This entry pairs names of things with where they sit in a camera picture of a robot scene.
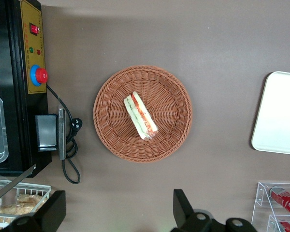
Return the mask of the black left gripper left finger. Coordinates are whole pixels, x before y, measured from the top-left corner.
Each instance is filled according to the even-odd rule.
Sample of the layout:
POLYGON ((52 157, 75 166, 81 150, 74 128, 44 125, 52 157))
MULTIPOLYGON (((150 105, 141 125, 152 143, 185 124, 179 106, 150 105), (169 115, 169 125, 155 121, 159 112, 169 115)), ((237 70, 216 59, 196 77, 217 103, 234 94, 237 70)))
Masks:
POLYGON ((66 192, 55 191, 33 215, 16 218, 4 228, 6 232, 56 232, 66 217, 66 192))

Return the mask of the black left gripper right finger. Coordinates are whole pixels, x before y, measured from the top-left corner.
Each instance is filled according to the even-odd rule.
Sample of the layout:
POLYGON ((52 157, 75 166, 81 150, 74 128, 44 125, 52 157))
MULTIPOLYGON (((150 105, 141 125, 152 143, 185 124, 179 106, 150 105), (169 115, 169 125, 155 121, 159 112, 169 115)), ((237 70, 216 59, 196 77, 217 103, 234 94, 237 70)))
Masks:
POLYGON ((173 232, 255 232, 250 222, 232 217, 224 224, 204 210, 194 211, 182 189, 173 192, 173 216, 176 227, 173 232))

